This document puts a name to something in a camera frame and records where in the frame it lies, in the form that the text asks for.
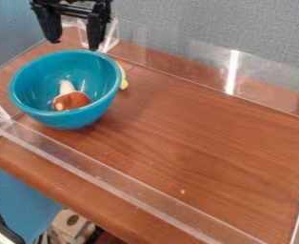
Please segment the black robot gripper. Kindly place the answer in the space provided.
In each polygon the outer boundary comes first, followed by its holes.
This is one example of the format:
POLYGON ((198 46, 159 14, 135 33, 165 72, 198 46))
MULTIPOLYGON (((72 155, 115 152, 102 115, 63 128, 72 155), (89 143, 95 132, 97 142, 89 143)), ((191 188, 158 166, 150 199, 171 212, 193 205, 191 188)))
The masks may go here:
POLYGON ((86 33, 89 50, 95 51, 101 43, 102 22, 111 20, 113 0, 28 0, 40 30, 50 43, 58 43, 62 35, 60 16, 87 18, 86 33))

